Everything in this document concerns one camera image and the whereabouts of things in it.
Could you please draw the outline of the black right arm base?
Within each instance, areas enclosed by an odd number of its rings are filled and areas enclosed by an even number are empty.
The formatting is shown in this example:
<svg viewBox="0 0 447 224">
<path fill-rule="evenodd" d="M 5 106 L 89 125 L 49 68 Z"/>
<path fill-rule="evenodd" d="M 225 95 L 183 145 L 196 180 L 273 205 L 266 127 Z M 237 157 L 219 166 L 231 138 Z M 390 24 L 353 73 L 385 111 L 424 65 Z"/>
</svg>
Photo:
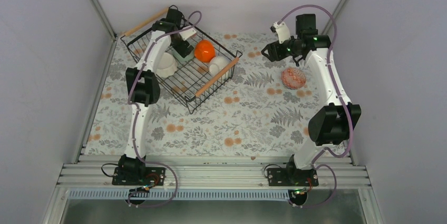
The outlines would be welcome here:
<svg viewBox="0 0 447 224">
<path fill-rule="evenodd" d="M 263 174 L 270 187 L 319 186 L 318 175 L 315 169 L 299 169 L 295 165 L 292 155 L 284 167 L 278 164 L 268 164 L 263 169 Z"/>
</svg>

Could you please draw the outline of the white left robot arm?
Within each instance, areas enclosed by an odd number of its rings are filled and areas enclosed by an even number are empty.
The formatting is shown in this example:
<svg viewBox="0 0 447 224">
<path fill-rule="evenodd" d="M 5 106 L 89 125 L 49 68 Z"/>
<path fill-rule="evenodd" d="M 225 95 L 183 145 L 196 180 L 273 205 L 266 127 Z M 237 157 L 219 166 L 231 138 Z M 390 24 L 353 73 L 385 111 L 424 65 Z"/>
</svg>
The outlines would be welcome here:
<svg viewBox="0 0 447 224">
<path fill-rule="evenodd" d="M 195 25 L 189 25 L 184 14 L 174 5 L 149 19 L 149 22 L 153 24 L 150 28 L 149 44 L 136 65 L 125 71 L 127 102 L 132 109 L 132 119 L 129 139 L 120 158 L 120 165 L 133 164 L 125 173 L 126 178 L 133 184 L 141 184 L 147 177 L 147 170 L 140 165 L 144 164 L 143 157 L 147 153 L 145 141 L 150 113 L 161 93 L 157 70 L 163 62 L 169 63 L 169 69 L 176 66 L 177 61 L 173 55 L 165 56 L 170 47 L 182 58 L 190 55 L 193 48 L 188 39 L 197 32 Z"/>
</svg>

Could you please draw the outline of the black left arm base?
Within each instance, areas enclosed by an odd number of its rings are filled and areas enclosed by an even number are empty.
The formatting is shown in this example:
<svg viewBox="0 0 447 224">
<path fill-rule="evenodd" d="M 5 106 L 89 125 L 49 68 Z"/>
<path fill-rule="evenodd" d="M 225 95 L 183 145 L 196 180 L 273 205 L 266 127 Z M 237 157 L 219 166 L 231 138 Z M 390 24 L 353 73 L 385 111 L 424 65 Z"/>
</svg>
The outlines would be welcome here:
<svg viewBox="0 0 447 224">
<path fill-rule="evenodd" d="M 114 186 L 162 186 L 166 176 L 164 167 L 146 167 L 139 159 L 125 154 L 118 161 L 112 175 Z"/>
</svg>

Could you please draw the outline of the white scalloped bowl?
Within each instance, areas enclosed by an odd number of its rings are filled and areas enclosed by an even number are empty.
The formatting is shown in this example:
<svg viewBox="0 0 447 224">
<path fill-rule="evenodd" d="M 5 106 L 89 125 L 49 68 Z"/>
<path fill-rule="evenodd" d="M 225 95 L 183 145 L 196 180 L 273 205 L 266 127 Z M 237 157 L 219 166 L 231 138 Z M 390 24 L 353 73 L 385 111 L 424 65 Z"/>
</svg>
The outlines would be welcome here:
<svg viewBox="0 0 447 224">
<path fill-rule="evenodd" d="M 178 69 L 177 60 L 170 53 L 164 52 L 158 67 L 156 69 L 156 75 L 162 78 L 168 78 L 173 76 Z"/>
</svg>

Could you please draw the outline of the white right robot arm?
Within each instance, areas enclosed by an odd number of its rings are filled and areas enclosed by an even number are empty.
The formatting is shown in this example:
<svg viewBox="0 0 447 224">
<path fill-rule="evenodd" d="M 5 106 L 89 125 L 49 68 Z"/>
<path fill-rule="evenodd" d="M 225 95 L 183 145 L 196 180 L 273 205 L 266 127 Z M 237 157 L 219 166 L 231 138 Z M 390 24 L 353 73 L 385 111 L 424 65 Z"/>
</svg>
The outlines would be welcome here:
<svg viewBox="0 0 447 224">
<path fill-rule="evenodd" d="M 297 65 L 308 66 L 322 102 L 322 108 L 308 123 L 311 142 L 293 154 L 294 166 L 285 172 L 287 182 L 297 186 L 305 180 L 305 170 L 313 168 L 325 151 L 351 139 L 362 110 L 344 91 L 333 59 L 334 40 L 319 34 L 315 14 L 296 16 L 295 35 L 291 35 L 284 21 L 274 22 L 270 29 L 278 40 L 267 44 L 262 55 L 271 62 L 291 57 Z"/>
</svg>

